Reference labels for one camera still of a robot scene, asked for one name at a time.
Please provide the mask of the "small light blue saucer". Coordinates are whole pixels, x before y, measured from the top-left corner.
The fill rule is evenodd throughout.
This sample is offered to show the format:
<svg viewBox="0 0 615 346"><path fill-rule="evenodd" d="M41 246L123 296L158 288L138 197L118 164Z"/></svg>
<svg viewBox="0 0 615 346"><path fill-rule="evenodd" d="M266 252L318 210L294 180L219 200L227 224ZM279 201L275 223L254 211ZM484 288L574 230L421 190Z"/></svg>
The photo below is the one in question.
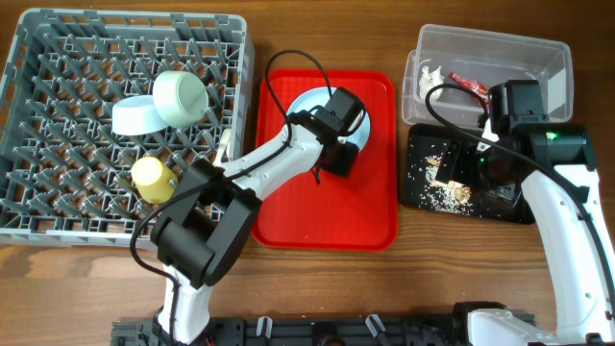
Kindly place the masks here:
<svg viewBox="0 0 615 346"><path fill-rule="evenodd" d="M160 117L152 95L132 96L111 109L111 130L120 136L142 136L168 127Z"/></svg>

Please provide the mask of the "white tissue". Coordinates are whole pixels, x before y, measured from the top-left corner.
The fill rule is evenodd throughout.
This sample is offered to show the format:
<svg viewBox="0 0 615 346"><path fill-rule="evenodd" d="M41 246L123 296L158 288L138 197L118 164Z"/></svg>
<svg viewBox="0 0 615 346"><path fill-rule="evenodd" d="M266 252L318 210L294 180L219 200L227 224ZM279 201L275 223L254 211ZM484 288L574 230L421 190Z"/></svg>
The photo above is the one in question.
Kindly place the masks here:
<svg viewBox="0 0 615 346"><path fill-rule="evenodd" d="M421 77L418 83L419 96L422 100L426 99L427 93L434 87L444 83L444 76L441 74L441 67L438 66L434 70L430 70L428 66L423 66L421 69Z"/></svg>

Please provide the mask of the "rice and food scraps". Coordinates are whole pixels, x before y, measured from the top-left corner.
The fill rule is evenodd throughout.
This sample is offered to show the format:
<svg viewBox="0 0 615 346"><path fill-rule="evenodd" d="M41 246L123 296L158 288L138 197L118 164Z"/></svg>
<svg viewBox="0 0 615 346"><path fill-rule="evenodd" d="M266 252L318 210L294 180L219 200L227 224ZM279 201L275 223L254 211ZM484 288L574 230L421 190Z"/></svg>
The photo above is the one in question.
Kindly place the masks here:
<svg viewBox="0 0 615 346"><path fill-rule="evenodd" d="M474 210L468 186L454 181L444 184L435 180L447 141L422 136L409 141L402 196L405 206L462 215L469 215Z"/></svg>

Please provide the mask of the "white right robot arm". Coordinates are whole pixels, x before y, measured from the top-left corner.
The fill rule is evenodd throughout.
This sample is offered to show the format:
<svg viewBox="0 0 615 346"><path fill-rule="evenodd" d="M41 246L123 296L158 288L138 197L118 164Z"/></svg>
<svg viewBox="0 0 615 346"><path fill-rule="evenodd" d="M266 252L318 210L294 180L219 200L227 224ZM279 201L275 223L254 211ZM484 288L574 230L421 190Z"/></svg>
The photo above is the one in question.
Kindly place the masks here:
<svg viewBox="0 0 615 346"><path fill-rule="evenodd" d="M597 160L579 124L521 124L498 141L448 129L475 142L464 181L520 186L538 226L553 283L556 330L544 332L505 308L464 313L471 345L611 345L614 249L603 217Z"/></svg>

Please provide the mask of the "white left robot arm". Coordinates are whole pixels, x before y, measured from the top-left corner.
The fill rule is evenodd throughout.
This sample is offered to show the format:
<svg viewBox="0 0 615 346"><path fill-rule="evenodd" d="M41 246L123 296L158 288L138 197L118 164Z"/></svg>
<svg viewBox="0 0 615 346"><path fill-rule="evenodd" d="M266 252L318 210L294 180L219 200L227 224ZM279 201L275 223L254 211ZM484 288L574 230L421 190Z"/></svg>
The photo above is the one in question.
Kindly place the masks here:
<svg viewBox="0 0 615 346"><path fill-rule="evenodd" d="M157 322L170 344L189 345L205 331L212 289L237 261L263 201L309 170L348 174L346 157L360 150L352 139L368 120L364 108L293 112L276 136L243 158L188 167L158 208L150 235L167 279Z"/></svg>

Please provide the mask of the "red snack wrapper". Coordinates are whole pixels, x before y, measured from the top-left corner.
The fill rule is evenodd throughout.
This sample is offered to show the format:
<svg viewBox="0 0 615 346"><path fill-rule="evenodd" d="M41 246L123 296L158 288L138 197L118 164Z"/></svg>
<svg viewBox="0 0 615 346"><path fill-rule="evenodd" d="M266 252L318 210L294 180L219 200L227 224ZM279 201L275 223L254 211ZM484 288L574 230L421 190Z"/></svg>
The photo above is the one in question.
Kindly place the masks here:
<svg viewBox="0 0 615 346"><path fill-rule="evenodd" d="M489 104L488 88L480 81L467 79L451 71L448 77L459 86L475 92L486 104Z"/></svg>

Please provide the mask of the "large light blue plate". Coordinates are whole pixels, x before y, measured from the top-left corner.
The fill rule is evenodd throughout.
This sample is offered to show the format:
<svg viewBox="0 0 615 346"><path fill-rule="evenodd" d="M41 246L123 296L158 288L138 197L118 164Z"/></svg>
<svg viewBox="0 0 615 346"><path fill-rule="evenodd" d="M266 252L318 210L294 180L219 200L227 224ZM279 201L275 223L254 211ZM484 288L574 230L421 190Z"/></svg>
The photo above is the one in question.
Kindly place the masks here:
<svg viewBox="0 0 615 346"><path fill-rule="evenodd" d="M330 96L325 86L310 89L298 96L290 105L287 113L297 111L308 111L315 106L324 106ZM350 136L339 136L340 143L352 143L359 151L362 151L367 144L371 131L369 113L364 111L352 124L351 129L356 129Z"/></svg>

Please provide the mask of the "white plastic fork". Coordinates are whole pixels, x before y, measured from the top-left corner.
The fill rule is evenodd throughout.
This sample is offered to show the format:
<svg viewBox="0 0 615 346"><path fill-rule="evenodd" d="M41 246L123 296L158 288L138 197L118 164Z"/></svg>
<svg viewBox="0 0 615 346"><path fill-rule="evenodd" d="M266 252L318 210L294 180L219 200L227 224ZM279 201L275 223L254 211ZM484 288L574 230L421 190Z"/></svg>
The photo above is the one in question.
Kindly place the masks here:
<svg viewBox="0 0 615 346"><path fill-rule="evenodd" d="M218 143L218 147L216 150L216 155L213 160L214 166L219 166L222 163L222 159L227 151L228 144L231 140L232 130L230 128L225 129L220 137L220 141Z"/></svg>

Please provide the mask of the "light green bowl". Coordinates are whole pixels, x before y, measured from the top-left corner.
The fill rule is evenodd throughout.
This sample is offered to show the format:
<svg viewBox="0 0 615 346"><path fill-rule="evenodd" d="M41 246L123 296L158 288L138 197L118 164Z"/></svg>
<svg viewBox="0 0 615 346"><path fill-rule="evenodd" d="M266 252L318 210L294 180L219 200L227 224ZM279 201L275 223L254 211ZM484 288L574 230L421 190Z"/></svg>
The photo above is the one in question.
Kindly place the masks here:
<svg viewBox="0 0 615 346"><path fill-rule="evenodd" d="M199 122L209 107L208 92L201 79L185 71L164 71L154 81L155 108L173 128L186 128Z"/></svg>

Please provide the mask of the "yellow plastic cup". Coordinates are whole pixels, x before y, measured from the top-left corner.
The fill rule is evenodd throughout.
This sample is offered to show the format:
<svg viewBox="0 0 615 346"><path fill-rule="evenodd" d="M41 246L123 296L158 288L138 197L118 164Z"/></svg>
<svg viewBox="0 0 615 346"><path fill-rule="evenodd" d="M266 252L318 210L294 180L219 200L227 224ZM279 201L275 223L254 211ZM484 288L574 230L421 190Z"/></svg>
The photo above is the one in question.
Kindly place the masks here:
<svg viewBox="0 0 615 346"><path fill-rule="evenodd" d="M144 157L131 168L132 180L140 197L150 204L168 201L175 190L177 175L156 157Z"/></svg>

